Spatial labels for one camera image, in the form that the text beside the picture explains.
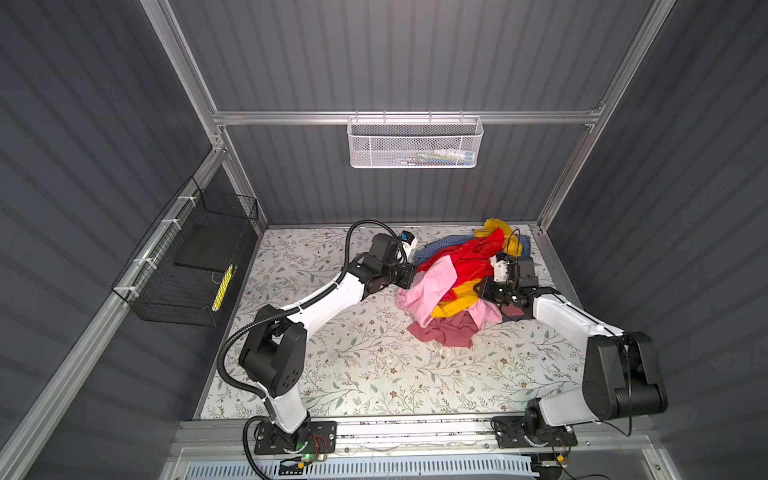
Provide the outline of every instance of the floral pattern table surface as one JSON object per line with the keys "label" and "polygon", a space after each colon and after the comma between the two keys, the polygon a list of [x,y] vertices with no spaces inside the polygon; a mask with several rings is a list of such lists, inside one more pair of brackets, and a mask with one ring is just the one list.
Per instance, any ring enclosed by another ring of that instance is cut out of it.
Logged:
{"label": "floral pattern table surface", "polygon": [[[530,234],[527,226],[518,226]],[[421,245],[479,227],[413,227]],[[359,228],[352,255],[367,250],[381,230]],[[245,286],[232,332],[265,304],[282,306],[328,282],[341,267],[346,229],[267,230]],[[531,239],[542,285],[551,277]],[[395,306],[394,286],[371,295],[329,321],[307,343],[299,380],[313,416],[406,415],[518,411],[537,396],[578,387],[584,360],[557,331],[536,320],[503,323],[473,337],[471,349],[422,343],[406,327],[412,318]],[[237,365],[240,340],[227,369],[248,382]],[[265,414],[258,397],[214,377],[201,419]]]}

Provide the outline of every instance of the black mounting plate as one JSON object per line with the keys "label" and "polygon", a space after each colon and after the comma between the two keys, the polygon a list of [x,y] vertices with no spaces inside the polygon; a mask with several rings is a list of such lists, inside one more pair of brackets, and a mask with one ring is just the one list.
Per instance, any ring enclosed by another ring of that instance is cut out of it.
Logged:
{"label": "black mounting plate", "polygon": [[576,434],[573,429],[568,430],[565,427],[547,427],[545,431],[540,432],[542,441],[538,438],[531,439],[532,445],[526,438],[523,431],[523,420],[521,416],[499,416],[491,419],[491,424],[495,426],[494,436],[500,449],[529,449],[531,447],[575,447]]}
{"label": "black mounting plate", "polygon": [[[336,450],[336,422],[310,422],[310,438],[318,437],[317,450],[314,442],[307,442],[307,446],[301,453],[333,453]],[[286,452],[280,445],[280,437],[277,429],[270,422],[262,421],[256,427],[253,434],[256,437],[256,446],[253,447],[254,455],[284,455]]]}

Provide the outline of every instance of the red cloth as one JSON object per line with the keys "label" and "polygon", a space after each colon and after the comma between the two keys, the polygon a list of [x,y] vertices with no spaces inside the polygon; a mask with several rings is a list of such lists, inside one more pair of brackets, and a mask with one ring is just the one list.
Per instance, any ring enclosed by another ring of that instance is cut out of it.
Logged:
{"label": "red cloth", "polygon": [[472,346],[472,336],[478,332],[478,326],[463,310],[448,318],[436,318],[427,326],[420,326],[417,322],[408,327],[408,331],[421,342],[435,340],[445,346]]}
{"label": "red cloth", "polygon": [[456,281],[451,290],[443,296],[441,302],[456,300],[453,287],[459,286],[469,280],[476,280],[486,276],[493,276],[493,265],[488,260],[502,251],[504,247],[504,231],[501,228],[493,230],[487,237],[475,238],[462,245],[453,245],[440,250],[429,260],[419,265],[417,271],[429,270],[440,257],[450,255],[453,267],[456,269]]}

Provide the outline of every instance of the pink cloth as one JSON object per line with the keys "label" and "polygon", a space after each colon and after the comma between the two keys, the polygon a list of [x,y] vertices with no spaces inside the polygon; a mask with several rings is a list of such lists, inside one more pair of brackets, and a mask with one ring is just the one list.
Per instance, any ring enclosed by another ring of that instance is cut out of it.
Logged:
{"label": "pink cloth", "polygon": [[408,331],[421,342],[435,340],[445,346],[472,347],[472,336],[478,332],[478,326],[467,310],[448,318],[434,319],[427,326],[411,323]]}
{"label": "pink cloth", "polygon": [[489,323],[502,322],[502,313],[498,311],[498,307],[484,299],[474,302],[472,306],[464,311],[469,313],[480,330],[484,329]]}
{"label": "pink cloth", "polygon": [[398,289],[395,304],[413,315],[420,326],[427,326],[433,320],[432,311],[445,292],[453,287],[456,278],[451,257],[446,255],[426,272],[417,273],[410,289]]}

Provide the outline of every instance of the corrugated gray wall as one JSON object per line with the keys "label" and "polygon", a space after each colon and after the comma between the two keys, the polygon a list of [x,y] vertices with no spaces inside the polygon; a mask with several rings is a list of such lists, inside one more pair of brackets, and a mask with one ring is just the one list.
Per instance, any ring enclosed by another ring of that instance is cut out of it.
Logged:
{"label": "corrugated gray wall", "polygon": [[489,125],[478,166],[370,170],[349,165],[340,126],[228,127],[270,224],[535,220],[581,125]]}
{"label": "corrugated gray wall", "polygon": [[[138,1],[0,2],[0,128],[4,445],[210,144]],[[30,478],[154,478],[220,335],[129,318]]]}
{"label": "corrugated gray wall", "polygon": [[[650,0],[171,4],[220,110],[469,111],[596,107]],[[353,170],[339,127],[230,131],[295,224],[535,219],[581,129],[486,126],[476,168],[408,173]]]}
{"label": "corrugated gray wall", "polygon": [[173,0],[220,110],[593,108],[649,0]]}
{"label": "corrugated gray wall", "polygon": [[766,25],[678,2],[549,232],[585,307],[654,339],[685,478],[765,477]]}

